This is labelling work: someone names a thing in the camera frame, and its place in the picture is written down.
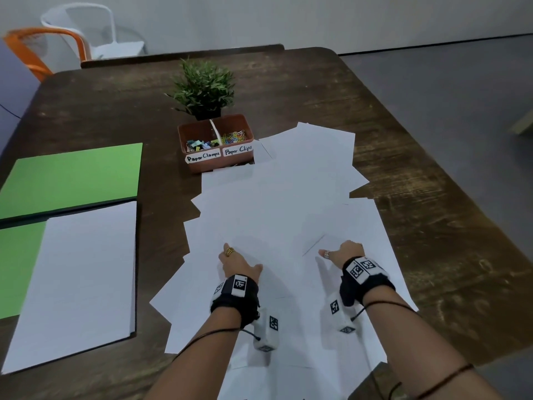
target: potted plant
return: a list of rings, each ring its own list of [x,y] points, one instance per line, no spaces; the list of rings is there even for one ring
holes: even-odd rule
[[[209,61],[183,59],[182,68],[184,78],[174,80],[173,95],[166,94],[183,106],[174,109],[203,120],[218,118],[221,109],[233,103],[233,73],[228,69]]]

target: dark wooden table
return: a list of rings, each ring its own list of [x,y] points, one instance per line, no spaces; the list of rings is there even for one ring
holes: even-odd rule
[[[309,48],[213,60],[237,81],[235,106],[223,114],[246,115],[258,138],[298,121],[356,132],[354,166],[370,184],[352,195],[376,200],[420,314],[471,362],[533,343],[529,261],[335,53]],[[20,157],[144,143],[137,335],[1,376],[1,399],[139,399],[172,360],[164,354],[170,325],[148,302],[188,253],[183,222],[199,215],[190,199],[200,193],[200,176],[190,175],[177,153],[177,126],[193,118],[171,110],[173,100],[163,95],[179,65],[59,73],[43,83],[23,117],[0,162],[0,182]],[[16,322],[0,321],[2,358]]]

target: green cover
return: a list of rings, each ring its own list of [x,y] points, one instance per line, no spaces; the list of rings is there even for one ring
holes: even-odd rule
[[[142,143],[18,159],[0,219],[137,196]]]
[[[20,314],[45,226],[0,229],[0,318]]]

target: left hand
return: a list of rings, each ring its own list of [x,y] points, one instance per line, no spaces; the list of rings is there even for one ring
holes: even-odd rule
[[[218,255],[218,259],[222,262],[222,269],[226,278],[235,274],[241,274],[250,277],[258,284],[259,275],[261,275],[261,271],[263,270],[263,264],[257,264],[251,267],[237,251],[233,251],[229,257],[226,257],[226,250],[228,248],[230,248],[229,244],[227,242],[224,243],[224,251]]]

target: label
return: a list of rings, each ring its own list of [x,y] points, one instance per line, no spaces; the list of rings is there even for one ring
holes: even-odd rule
[[[224,156],[234,156],[235,154],[247,153],[254,150],[254,146],[251,143],[237,144],[236,146],[227,146],[222,148]]]
[[[212,158],[222,157],[220,149],[199,151],[197,153],[188,154],[185,156],[187,164],[198,163],[200,161],[211,160]]]

